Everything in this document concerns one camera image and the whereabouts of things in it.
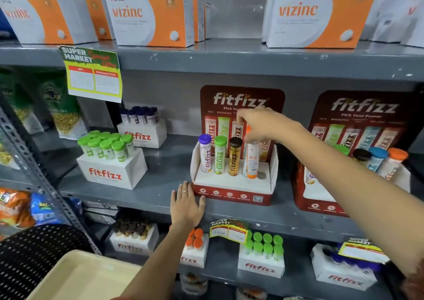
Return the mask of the person's right forearm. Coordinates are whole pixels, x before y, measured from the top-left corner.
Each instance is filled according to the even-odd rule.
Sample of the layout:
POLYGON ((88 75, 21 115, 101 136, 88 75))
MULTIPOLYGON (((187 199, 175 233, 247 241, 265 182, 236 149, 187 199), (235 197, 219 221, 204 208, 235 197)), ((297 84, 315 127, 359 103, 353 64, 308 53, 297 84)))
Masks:
POLYGON ((309 169, 405 276, 424 270, 424 202, 320 141, 297 122, 278 141, 309 169))

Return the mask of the orange capped white tube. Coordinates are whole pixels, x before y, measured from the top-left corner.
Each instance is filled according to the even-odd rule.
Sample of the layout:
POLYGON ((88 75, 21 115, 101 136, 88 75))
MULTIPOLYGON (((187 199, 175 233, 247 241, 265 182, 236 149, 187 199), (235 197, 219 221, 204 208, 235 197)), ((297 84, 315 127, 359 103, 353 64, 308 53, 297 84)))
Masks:
POLYGON ((388 157, 378 167, 376 173, 386 180, 391 180, 400 165, 409 157, 409 153, 399 148, 389 148, 388 157))
POLYGON ((248 179, 257 178, 259 167, 259 141, 245 141, 245 157, 243 162, 242 175, 248 179))

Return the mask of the red cardboard display stand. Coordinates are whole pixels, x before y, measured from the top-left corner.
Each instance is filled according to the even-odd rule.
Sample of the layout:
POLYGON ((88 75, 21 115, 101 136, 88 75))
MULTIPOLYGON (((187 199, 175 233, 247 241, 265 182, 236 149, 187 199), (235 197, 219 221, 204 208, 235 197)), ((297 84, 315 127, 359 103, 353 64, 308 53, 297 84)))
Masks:
POLYGON ((275 142, 269 139, 259 142, 259 167, 257 178, 248 179, 242 175, 245 157, 246 122, 237 122, 239 109, 254 109, 258 106, 269 107, 282 112, 285 94, 281 89, 251 88, 241 86, 205 85, 200 90, 201 133, 212 137, 212 169, 204 173, 200 169, 199 138, 193 149, 190 163, 190 178, 194 193, 199 196, 232 202, 269 206, 278 177, 278 151, 275 142), (215 174, 215 137, 227 137, 225 171, 215 174), (230 176, 229 140, 231 137, 242 139, 239 171, 230 176))
POLYGON ((307 129, 330 146, 347 146, 353 159, 356 148, 395 148, 423 107, 414 92, 328 90, 319 96, 307 129))

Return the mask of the cream plastic tray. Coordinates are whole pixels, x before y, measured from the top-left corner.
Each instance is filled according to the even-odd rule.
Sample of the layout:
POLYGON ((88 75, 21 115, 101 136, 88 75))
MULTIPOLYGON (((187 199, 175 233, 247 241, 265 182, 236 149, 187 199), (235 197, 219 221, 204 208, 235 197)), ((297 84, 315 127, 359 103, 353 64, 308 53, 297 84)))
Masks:
POLYGON ((136 264, 72 250, 26 300, 111 300, 122 294, 140 269, 136 264))

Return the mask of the black capped gold tube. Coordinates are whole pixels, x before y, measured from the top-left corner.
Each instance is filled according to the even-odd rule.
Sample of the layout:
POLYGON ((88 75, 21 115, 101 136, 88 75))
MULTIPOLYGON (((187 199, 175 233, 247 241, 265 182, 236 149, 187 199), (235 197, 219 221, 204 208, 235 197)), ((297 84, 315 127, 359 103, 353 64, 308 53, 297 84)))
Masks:
POLYGON ((356 148, 352 153, 352 158, 363 165, 366 165, 371 157, 372 154, 368 150, 361 148, 356 148))
POLYGON ((242 147, 242 139, 239 137, 231 137, 229 140, 229 171, 230 176, 237 176, 239 173, 240 153, 242 147))

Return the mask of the white tube display box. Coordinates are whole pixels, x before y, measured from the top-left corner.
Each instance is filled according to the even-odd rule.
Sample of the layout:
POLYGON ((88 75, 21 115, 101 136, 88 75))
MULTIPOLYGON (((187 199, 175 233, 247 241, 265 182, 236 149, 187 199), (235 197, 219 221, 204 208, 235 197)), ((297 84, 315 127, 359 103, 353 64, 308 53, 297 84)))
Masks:
POLYGON ((238 254, 238 265, 239 270, 244 270, 252 273, 257 273, 269 277, 281 278, 285 272, 284 259, 280 262, 273 260, 250 258, 240 255, 240 246, 238 254))
POLYGON ((203 242, 204 242, 204 246, 202 250, 200 251, 194 250, 194 249, 187 250, 185 249, 185 246, 184 246, 184 249, 180 258, 180 264, 204 269, 206 264, 206 259, 207 259, 208 248, 209 248, 208 234, 204 233, 203 242))
POLYGON ((144 125, 131 120, 117 125, 121 135, 133 136, 133 145, 140 148, 160 148, 167 139, 167 128, 164 120, 156 124, 144 125))
POLYGON ((148 169, 142 148, 136 148, 135 153, 125 162, 86 155, 81 155, 76 161, 89 182, 130 190, 135 188, 148 169))
POLYGON ((310 257, 317 281, 366 291, 377 283, 374 271, 348 267, 346 264, 335 264, 329 257, 329 245, 315 244, 310 257))
POLYGON ((131 253, 136 255, 150 256, 159 240, 159 230, 156 223, 153 223, 153 228, 150 231, 146 240, 132 238, 109 238, 115 251, 131 253))

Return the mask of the small green yellow price label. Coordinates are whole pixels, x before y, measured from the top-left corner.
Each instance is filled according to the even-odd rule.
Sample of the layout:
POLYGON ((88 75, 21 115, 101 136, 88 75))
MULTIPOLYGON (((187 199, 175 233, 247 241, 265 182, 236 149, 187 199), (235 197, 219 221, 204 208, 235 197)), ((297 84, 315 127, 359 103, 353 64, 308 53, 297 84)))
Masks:
POLYGON ((246 244, 249 224, 242 220, 223 218, 212 222, 209 238, 222 237, 239 244, 246 244))
POLYGON ((378 264, 390 261, 389 257, 367 238, 351 237, 341 244, 337 253, 347 258, 378 264))

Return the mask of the blue snack packet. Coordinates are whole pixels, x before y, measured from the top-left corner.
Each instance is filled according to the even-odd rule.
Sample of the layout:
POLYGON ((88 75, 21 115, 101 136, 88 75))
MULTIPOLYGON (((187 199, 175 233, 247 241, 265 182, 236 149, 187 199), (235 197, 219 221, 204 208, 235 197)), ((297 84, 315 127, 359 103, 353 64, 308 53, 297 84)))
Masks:
POLYGON ((44 195, 32 193, 30 197, 30 214, 35 221, 35 226, 45 224, 64 224, 58 217, 58 213, 53 206, 47 202, 44 195))

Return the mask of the cluster of green capped tubes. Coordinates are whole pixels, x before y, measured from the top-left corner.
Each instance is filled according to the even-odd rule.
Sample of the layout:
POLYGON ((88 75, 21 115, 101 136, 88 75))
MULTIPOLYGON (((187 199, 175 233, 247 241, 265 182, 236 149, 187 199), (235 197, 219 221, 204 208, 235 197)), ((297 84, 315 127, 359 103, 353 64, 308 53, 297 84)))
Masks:
POLYGON ((92 131, 78 138, 77 143, 85 158, 126 162, 136 154, 133 136, 129 133, 92 131))
POLYGON ((246 243, 240 255, 280 262, 284 259, 284 239, 281 235, 247 230, 246 243))

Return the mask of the person's left hand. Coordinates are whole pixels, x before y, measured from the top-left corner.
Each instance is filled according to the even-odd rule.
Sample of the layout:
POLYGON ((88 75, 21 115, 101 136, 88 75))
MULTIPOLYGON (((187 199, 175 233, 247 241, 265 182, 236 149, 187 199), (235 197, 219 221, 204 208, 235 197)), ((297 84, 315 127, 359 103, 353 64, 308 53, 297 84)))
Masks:
MULTIPOLYGON (((171 225, 176 226, 177 224, 185 224, 189 229, 198 226, 203 216, 198 216, 198 203, 195 194, 193 193, 193 203, 190 206, 184 205, 184 182, 179 185, 178 189, 178 202, 175 208, 170 208, 171 225)), ((199 200, 206 200, 204 196, 201 196, 199 200)))

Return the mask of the blue capped pale tube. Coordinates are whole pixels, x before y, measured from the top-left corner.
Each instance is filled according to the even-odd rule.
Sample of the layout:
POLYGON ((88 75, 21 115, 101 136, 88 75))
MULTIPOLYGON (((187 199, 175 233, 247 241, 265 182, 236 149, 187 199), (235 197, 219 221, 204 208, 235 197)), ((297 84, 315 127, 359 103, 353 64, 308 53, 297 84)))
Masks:
POLYGON ((368 152, 371 154, 370 159, 366 163, 367 169, 376 172, 381 163, 389 156, 389 152, 380 147, 370 147, 368 152))

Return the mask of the person's right hand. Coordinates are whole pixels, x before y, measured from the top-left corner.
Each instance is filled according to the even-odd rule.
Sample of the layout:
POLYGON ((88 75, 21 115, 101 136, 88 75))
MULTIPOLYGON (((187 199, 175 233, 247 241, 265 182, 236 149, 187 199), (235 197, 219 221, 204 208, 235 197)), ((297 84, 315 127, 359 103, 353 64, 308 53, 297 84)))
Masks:
POLYGON ((271 108, 265 108, 265 139, 273 140, 281 144, 288 143, 291 135, 303 128, 300 123, 271 108))

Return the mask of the large green yellow price label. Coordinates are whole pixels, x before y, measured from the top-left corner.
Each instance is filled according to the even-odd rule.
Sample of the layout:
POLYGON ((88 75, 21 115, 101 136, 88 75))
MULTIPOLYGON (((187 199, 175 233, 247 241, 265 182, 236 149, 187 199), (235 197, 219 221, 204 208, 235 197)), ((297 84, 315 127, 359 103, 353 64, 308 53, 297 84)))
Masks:
POLYGON ((122 102, 123 83, 116 52, 61 45, 69 95, 122 102))

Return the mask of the cluster of dark blue capped tubes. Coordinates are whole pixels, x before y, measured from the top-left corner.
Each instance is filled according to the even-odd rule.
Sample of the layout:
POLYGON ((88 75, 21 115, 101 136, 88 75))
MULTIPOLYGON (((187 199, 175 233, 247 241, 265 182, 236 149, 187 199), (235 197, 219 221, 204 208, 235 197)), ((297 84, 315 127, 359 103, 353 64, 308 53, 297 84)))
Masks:
POLYGON ((120 108, 123 125, 151 126, 160 121, 157 107, 133 106, 131 109, 120 108))

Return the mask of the orange snack packet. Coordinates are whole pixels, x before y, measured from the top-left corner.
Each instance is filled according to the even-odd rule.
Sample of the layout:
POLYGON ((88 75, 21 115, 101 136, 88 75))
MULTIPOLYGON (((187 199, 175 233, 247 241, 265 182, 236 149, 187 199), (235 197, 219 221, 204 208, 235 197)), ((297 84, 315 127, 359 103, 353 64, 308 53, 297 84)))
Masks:
POLYGON ((30 204, 30 192, 0 187, 0 225, 21 229, 35 226, 30 204))

